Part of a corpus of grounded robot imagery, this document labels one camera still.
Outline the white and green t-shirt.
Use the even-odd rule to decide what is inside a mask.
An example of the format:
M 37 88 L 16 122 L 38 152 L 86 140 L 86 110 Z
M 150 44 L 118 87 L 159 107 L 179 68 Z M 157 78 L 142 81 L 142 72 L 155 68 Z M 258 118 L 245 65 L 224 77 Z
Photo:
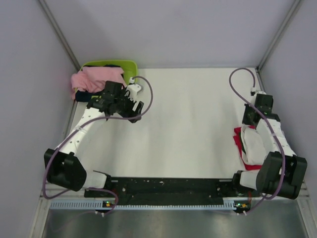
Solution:
M 267 153 L 260 134 L 250 126 L 242 126 L 240 132 L 242 142 L 242 160 L 248 166 L 261 166 Z

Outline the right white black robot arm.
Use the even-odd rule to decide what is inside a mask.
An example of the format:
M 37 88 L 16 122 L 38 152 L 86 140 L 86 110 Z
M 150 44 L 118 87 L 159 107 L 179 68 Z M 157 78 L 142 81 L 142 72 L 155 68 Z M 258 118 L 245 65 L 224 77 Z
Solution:
M 289 199 L 299 195 L 307 161 L 291 149 L 272 106 L 271 95 L 253 93 L 251 104 L 245 105 L 242 125 L 234 129 L 233 139 L 245 167 L 231 184 L 237 196 L 243 196 L 249 188 Z

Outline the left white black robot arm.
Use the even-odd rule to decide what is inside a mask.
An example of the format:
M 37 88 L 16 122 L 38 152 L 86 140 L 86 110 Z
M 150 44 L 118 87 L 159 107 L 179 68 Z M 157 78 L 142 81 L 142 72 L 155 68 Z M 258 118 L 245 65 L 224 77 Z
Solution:
M 100 196 L 110 195 L 112 184 L 107 181 L 107 175 L 92 169 L 92 158 L 84 159 L 83 154 L 95 133 L 112 115 L 119 114 L 131 123 L 141 119 L 144 103 L 137 101 L 137 97 L 142 90 L 134 82 L 124 86 L 107 81 L 101 95 L 88 102 L 68 138 L 45 152 L 47 181 L 72 191 L 93 187 Z

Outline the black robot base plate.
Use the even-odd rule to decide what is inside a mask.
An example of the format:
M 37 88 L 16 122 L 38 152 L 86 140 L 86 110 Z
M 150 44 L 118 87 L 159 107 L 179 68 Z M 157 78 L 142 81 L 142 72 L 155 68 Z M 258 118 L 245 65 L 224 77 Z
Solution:
M 219 202 L 224 195 L 237 192 L 249 195 L 253 190 L 237 179 L 216 178 L 136 178 L 111 177 L 104 189 L 114 192 L 124 205 L 141 201 L 164 204 L 206 204 Z

